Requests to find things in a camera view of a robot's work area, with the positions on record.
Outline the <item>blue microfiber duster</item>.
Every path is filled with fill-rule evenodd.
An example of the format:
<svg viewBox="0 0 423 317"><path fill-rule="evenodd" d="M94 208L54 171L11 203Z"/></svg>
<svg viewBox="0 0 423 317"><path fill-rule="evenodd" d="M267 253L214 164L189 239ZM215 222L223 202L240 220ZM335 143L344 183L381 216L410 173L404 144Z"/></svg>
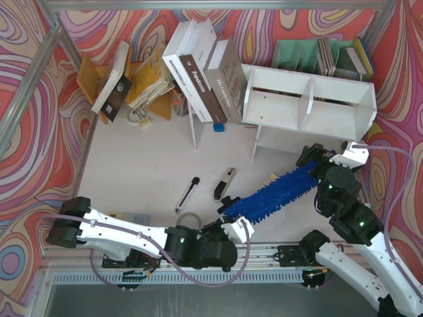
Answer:
<svg viewBox="0 0 423 317"><path fill-rule="evenodd" d="M278 177L252 195L241 198L222 215L230 219L244 216L254 225L260 223L317 186L317 180L310 175L316 165L317 162L311 161Z"/></svg>

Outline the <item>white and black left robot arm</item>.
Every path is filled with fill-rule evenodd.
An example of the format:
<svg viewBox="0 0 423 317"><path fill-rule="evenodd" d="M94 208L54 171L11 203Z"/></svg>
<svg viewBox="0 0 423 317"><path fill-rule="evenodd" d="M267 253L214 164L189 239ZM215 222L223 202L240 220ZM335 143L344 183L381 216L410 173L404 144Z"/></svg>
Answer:
<svg viewBox="0 0 423 317"><path fill-rule="evenodd" d="M180 267L220 267L229 271L237 261L237 248L224 232L215 236L190 229L149 227L97 211L87 197L62 203L46 242L63 248L84 245L115 261L133 261L134 252L159 259L169 256Z"/></svg>

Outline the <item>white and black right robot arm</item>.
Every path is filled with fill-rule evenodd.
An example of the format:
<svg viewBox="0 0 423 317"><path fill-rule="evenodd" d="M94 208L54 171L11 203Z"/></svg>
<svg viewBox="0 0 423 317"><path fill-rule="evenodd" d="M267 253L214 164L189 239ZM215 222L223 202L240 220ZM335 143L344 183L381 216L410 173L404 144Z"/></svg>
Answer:
<svg viewBox="0 0 423 317"><path fill-rule="evenodd" d="M367 161L371 146L345 142L334 154L319 144L305 146L296 165L317 163L310 175L318 181L315 210L329 219L335 233L355 248L370 265L363 268L339 250L330 239L313 230L299 242L307 264L325 266L359 292L378 316L421 316L422 285L413 276L389 239L388 221L358 199L360 183L354 176Z"/></svg>

